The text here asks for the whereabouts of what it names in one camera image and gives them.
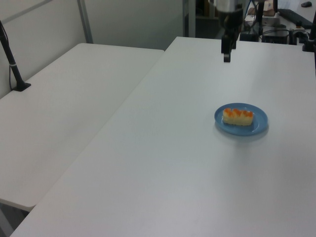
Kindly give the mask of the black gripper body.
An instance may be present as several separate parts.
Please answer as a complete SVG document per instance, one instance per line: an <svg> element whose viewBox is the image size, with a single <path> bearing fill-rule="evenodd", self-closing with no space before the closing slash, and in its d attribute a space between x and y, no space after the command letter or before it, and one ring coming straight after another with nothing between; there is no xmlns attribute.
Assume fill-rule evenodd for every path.
<svg viewBox="0 0 316 237"><path fill-rule="evenodd" d="M243 9L233 12L223 12L218 10L219 24L224 29L222 37L238 37L243 23Z"/></svg>

